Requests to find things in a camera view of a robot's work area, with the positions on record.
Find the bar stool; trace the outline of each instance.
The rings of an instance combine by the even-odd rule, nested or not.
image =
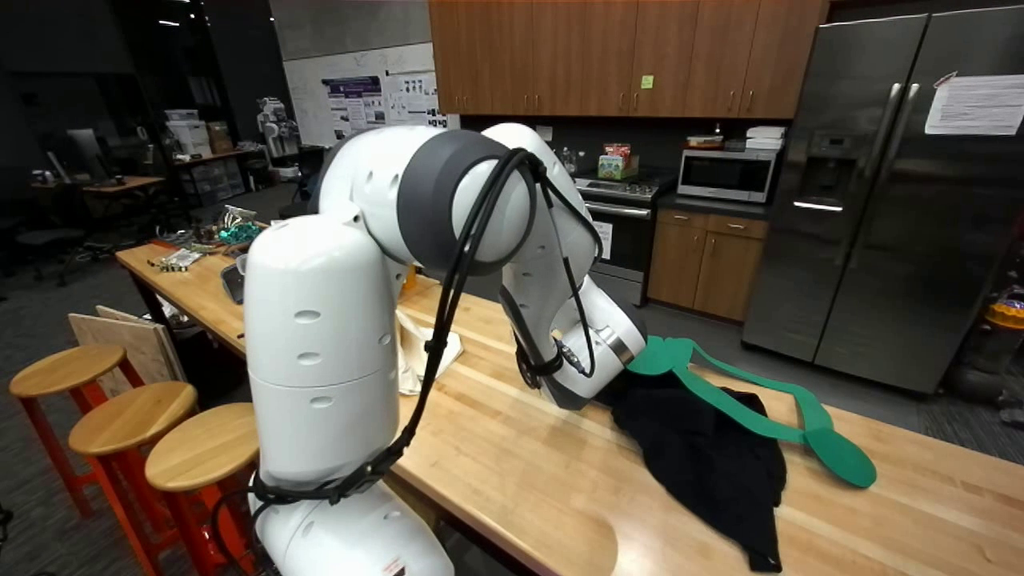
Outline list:
[[[191,410],[191,385],[157,382],[106,400],[67,436],[67,443],[90,460],[145,572],[159,572],[157,552],[179,540],[159,495],[145,479],[145,450]]]
[[[79,414],[90,414],[106,400],[106,391],[99,387],[99,376],[107,370],[121,370],[132,387],[141,387],[141,376],[133,363],[127,361],[127,353],[118,345],[73,345],[63,353],[55,353],[29,369],[22,369],[10,382],[10,392],[25,410],[44,455],[61,472],[61,484],[79,516],[90,512],[86,486],[97,484],[93,472],[73,472],[63,442],[55,436],[55,425],[44,420],[38,400],[55,392],[71,392]]]
[[[203,410],[152,443],[148,456],[148,479],[163,491],[195,572],[217,572],[228,563],[219,550],[210,550],[207,537],[219,537],[241,569],[255,572],[246,512],[223,498],[246,486],[251,464],[251,402]]]

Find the stainless steel refrigerator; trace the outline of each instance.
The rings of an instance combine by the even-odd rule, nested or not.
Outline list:
[[[1024,6],[825,22],[742,341],[931,392],[1024,215]]]

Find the microwave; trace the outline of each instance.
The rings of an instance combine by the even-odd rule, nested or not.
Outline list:
[[[678,196],[768,203],[778,149],[681,149]]]

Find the wooden cabinet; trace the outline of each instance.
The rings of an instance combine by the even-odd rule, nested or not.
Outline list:
[[[463,114],[790,117],[829,0],[429,0]]]
[[[646,296],[742,319],[760,262],[765,220],[663,207]]]

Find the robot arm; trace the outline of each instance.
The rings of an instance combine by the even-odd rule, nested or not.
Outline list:
[[[452,569],[429,532],[373,484],[386,471],[373,460],[403,449],[392,442],[403,265],[455,284],[437,316],[455,313],[463,274],[500,272],[524,382],[561,406],[581,406],[642,350],[641,329],[588,279],[596,251],[579,193],[522,123],[380,127],[336,149],[319,215],[274,223],[246,262],[255,484],[272,486],[251,498],[255,534],[282,572]],[[371,484],[340,503],[305,498],[359,472]]]

